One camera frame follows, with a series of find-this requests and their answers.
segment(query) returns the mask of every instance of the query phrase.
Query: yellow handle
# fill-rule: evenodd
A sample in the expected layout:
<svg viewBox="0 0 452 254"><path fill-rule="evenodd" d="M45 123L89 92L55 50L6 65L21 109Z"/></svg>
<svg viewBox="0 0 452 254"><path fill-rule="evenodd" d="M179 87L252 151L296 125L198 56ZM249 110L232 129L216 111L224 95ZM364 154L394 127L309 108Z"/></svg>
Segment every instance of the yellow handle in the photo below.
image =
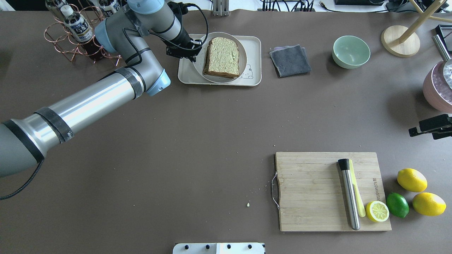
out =
<svg viewBox="0 0 452 254"><path fill-rule="evenodd" d="M360 217L366 216L366 209L364 208L363 200L359 194L358 186L353 184L353 189L355 190L356 206L358 207L358 215Z"/></svg>
<svg viewBox="0 0 452 254"><path fill-rule="evenodd" d="M358 207L358 215L360 217L366 216L366 209L364 208L361 194L359 194L358 183L356 182L355 169L353 169L353 162L350 160L350 173L352 175L353 189L355 191L356 206Z"/></svg>

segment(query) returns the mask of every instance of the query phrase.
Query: gray napkin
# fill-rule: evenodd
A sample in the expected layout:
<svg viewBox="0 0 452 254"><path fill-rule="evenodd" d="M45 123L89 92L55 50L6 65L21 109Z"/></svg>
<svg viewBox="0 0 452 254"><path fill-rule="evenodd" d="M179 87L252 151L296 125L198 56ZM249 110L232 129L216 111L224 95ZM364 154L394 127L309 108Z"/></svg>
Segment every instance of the gray napkin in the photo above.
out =
<svg viewBox="0 0 452 254"><path fill-rule="evenodd" d="M300 45L275 47L270 52L270 57L280 77L311 71L311 66L306 57L306 49Z"/></svg>

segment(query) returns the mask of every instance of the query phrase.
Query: plastic bottle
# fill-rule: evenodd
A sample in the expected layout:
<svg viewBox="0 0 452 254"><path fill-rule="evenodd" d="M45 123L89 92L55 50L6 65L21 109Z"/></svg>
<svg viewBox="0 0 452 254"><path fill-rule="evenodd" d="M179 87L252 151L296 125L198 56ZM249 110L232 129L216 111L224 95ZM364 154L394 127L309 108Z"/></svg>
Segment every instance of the plastic bottle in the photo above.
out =
<svg viewBox="0 0 452 254"><path fill-rule="evenodd" d="M99 7L106 17L111 17L121 6L117 0L99 0Z"/></svg>
<svg viewBox="0 0 452 254"><path fill-rule="evenodd" d="M61 13L60 8L66 4L66 0L46 0L47 9L61 22L64 21L64 15Z"/></svg>
<svg viewBox="0 0 452 254"><path fill-rule="evenodd" d="M69 28L70 32L78 42L82 42L81 45L89 57L93 60L99 60L103 58L100 51L100 45L96 38L93 39L93 28L89 25L83 15L74 12L71 6L64 5L61 7L61 13L65 16L64 25Z"/></svg>

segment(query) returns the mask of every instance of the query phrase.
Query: brown tabletop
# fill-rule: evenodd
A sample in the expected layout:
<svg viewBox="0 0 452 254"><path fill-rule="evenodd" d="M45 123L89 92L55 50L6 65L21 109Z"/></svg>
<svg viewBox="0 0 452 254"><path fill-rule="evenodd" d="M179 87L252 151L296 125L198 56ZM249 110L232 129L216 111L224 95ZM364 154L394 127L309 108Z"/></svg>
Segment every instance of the brown tabletop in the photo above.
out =
<svg viewBox="0 0 452 254"><path fill-rule="evenodd" d="M260 84L183 84L179 60L147 37L171 86L51 149L35 180L0 202L1 253L171 253L175 243L251 241L264 242L270 254L450 252L450 208L427 217L411 207L405 219L391 216L392 231L283 233L269 182L277 151L376 152L386 194L412 199L395 180L411 167L428 179L426 191L452 204L452 139L408 135L418 121L441 114L422 94L441 60L431 39L439 22L417 30L418 54L398 58L380 34L409 26L416 14L207 13L210 32L261 40ZM1 121L23 119L114 70L107 60L67 61L43 38L51 23L48 12L0 12ZM197 12L183 25L205 31ZM355 70L331 57L335 39L347 34L372 51ZM279 78L268 52L296 44L306 48L312 71ZM32 171L1 178L1 195Z"/></svg>

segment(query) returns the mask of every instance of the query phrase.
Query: lemon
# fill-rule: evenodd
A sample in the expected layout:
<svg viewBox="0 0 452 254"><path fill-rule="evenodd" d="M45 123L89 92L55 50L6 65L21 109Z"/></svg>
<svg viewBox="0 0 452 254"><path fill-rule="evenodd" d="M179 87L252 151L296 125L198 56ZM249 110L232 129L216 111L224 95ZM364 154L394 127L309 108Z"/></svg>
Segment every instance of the lemon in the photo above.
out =
<svg viewBox="0 0 452 254"><path fill-rule="evenodd" d="M386 197L386 205L392 215L400 218L405 218L410 211L406 199L402 195L395 192L391 192Z"/></svg>
<svg viewBox="0 0 452 254"><path fill-rule="evenodd" d="M402 169L397 174L397 182L404 189L412 192L422 192L427 188L427 179L415 169Z"/></svg>
<svg viewBox="0 0 452 254"><path fill-rule="evenodd" d="M446 203L436 194L423 192L413 198L413 207L420 214L437 216L444 212Z"/></svg>
<svg viewBox="0 0 452 254"><path fill-rule="evenodd" d="M375 200L367 204L366 215L373 222L383 222L389 218L389 209L385 203Z"/></svg>

